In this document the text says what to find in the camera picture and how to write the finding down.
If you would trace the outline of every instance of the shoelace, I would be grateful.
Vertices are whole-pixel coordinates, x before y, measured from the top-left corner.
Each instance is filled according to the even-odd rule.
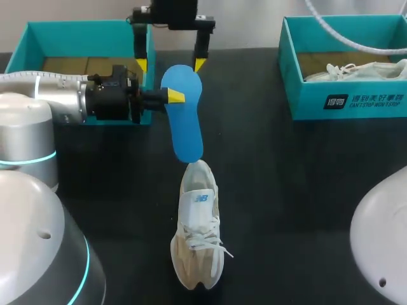
[[[339,68],[338,66],[333,66],[331,64],[327,64],[326,70],[329,73],[329,76],[333,81],[336,81],[338,79],[343,79],[344,74],[349,74],[352,73],[353,70],[356,68],[355,64],[347,64],[345,67]]]
[[[204,249],[214,249],[214,258],[212,261],[212,268],[210,270],[210,275],[214,277],[217,271],[217,253],[216,251],[223,251],[233,257],[226,248],[222,247],[222,241],[220,238],[216,237],[217,232],[219,232],[219,226],[221,221],[219,217],[213,217],[212,221],[210,222],[210,230],[205,234],[197,233],[191,230],[191,228],[187,226],[183,226],[185,233],[186,233],[186,244],[190,250],[198,251]]]

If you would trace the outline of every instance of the black tabletop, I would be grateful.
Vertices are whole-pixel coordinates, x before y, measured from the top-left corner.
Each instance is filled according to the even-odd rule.
[[[158,52],[157,84],[190,58]],[[170,260],[186,165],[165,115],[55,128],[58,195],[104,266],[106,305],[390,304],[359,273],[349,227],[362,197],[407,165],[407,119],[293,121],[276,49],[211,51],[200,76],[203,159],[235,256],[210,292],[184,289]]]

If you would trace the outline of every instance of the sneaker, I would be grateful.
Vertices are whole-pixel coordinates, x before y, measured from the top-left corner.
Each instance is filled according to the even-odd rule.
[[[215,178],[208,164],[188,165],[179,191],[177,233],[171,241],[171,258],[179,281],[194,289],[203,283],[211,289],[220,279],[224,253]]]
[[[371,62],[359,66],[348,64],[342,68],[327,64],[326,70],[308,76],[305,81],[400,81],[407,79],[407,59],[396,64]]]

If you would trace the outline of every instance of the shoe insole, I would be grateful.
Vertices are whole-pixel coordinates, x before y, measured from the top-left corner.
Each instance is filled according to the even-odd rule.
[[[187,65],[174,65],[165,72],[161,88],[170,88],[185,95],[185,103],[167,104],[165,108],[177,158],[186,163],[196,162],[204,152],[198,120],[198,103],[202,93],[199,75]]]

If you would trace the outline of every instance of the silver robot arm segment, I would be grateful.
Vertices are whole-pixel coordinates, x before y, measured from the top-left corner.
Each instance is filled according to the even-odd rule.
[[[86,121],[86,86],[82,81],[41,76],[0,79],[0,93],[19,93],[46,101],[54,123],[79,124]]]

